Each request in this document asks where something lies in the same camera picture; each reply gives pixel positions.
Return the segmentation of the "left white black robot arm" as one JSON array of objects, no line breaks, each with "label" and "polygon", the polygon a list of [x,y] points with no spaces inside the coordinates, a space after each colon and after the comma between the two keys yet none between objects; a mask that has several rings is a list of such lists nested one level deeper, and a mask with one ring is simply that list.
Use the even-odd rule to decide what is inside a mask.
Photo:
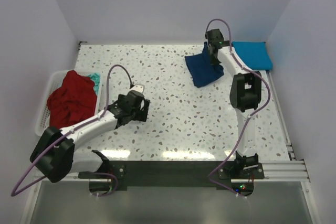
[{"label": "left white black robot arm", "polygon": [[106,132],[118,129],[131,121],[145,122],[150,100],[143,95],[144,86],[134,85],[126,95],[107,109],[72,126],[46,128],[34,148],[30,162],[56,183],[70,173],[91,172],[97,178],[108,174],[108,159],[99,151],[80,154],[78,149]]}]

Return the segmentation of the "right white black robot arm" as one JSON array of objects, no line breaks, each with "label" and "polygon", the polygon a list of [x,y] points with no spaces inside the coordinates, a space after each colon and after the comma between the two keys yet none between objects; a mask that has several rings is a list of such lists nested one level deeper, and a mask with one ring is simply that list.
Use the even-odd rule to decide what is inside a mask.
[{"label": "right white black robot arm", "polygon": [[255,145],[255,112],[261,102],[261,80],[244,64],[229,41],[224,40],[219,29],[205,33],[211,64],[223,64],[232,77],[229,93],[230,104],[236,111],[238,122],[238,145],[235,159],[227,161],[220,168],[219,176],[228,178],[246,178],[259,165],[259,156]]}]

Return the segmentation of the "dark blue t shirt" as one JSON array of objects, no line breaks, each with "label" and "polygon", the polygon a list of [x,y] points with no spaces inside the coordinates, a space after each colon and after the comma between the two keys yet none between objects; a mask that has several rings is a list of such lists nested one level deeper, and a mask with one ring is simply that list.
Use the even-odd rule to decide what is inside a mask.
[{"label": "dark blue t shirt", "polygon": [[224,75],[224,68],[221,65],[211,64],[207,42],[204,42],[200,54],[185,56],[185,62],[192,76],[193,84],[197,88],[211,84]]}]

